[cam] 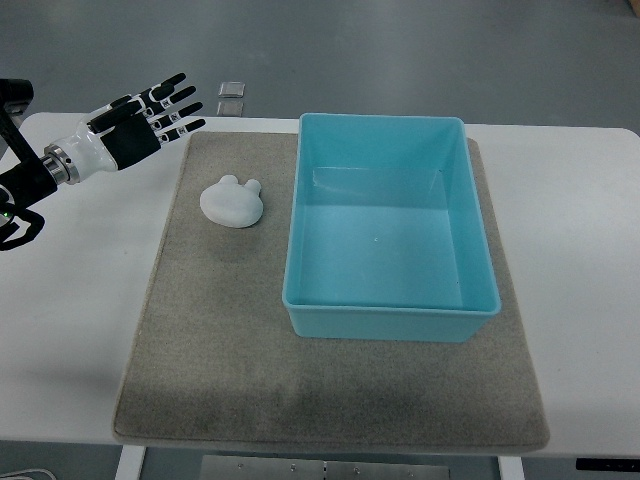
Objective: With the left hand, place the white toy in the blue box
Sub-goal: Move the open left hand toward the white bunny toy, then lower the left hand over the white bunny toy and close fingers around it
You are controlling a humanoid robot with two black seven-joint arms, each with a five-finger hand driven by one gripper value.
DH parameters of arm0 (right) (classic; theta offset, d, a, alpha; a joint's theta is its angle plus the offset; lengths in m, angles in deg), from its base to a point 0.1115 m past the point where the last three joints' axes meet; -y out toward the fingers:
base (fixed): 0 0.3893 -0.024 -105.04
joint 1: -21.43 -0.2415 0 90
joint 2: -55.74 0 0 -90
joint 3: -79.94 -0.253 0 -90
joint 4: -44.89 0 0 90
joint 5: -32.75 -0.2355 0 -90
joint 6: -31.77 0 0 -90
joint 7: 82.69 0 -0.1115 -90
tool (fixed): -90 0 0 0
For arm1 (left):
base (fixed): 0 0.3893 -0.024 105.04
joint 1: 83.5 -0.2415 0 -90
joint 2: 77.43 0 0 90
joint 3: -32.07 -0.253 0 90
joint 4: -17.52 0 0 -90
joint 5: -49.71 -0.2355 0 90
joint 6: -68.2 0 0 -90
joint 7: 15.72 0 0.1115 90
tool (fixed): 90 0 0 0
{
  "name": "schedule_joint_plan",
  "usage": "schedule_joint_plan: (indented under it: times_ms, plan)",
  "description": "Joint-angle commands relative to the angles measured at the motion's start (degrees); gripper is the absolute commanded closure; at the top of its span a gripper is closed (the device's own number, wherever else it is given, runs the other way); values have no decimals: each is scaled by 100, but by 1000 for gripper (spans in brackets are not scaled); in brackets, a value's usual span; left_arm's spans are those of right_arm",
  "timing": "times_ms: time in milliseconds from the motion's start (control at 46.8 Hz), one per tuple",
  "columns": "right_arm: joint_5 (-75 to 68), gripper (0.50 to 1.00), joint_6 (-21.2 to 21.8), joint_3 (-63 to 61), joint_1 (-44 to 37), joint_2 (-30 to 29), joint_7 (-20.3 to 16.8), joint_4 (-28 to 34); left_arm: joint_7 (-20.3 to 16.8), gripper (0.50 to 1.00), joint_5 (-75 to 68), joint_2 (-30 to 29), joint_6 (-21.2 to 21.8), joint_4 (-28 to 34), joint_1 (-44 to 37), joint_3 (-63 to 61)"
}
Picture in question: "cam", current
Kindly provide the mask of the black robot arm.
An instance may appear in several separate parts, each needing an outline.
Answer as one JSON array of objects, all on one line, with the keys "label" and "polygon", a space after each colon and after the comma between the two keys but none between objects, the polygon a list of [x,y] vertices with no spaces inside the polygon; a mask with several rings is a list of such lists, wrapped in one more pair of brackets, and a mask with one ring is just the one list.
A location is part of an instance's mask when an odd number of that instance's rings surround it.
[{"label": "black robot arm", "polygon": [[31,207],[55,193],[62,183],[74,184],[80,175],[59,148],[49,147],[38,156],[19,131],[15,119],[33,100],[30,81],[1,81],[1,136],[18,158],[18,164],[1,174],[1,249],[26,245],[41,233],[45,219]]}]

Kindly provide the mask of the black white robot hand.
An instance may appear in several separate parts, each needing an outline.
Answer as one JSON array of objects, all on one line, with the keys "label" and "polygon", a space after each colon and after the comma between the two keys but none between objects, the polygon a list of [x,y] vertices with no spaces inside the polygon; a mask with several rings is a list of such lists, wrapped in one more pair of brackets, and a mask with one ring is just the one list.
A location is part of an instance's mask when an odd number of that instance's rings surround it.
[{"label": "black white robot hand", "polygon": [[98,172],[124,170],[202,128],[205,121],[192,117],[202,104],[188,102],[196,88],[181,89],[185,80],[178,73],[85,115],[73,135],[51,145],[65,168],[65,181],[75,184]]}]

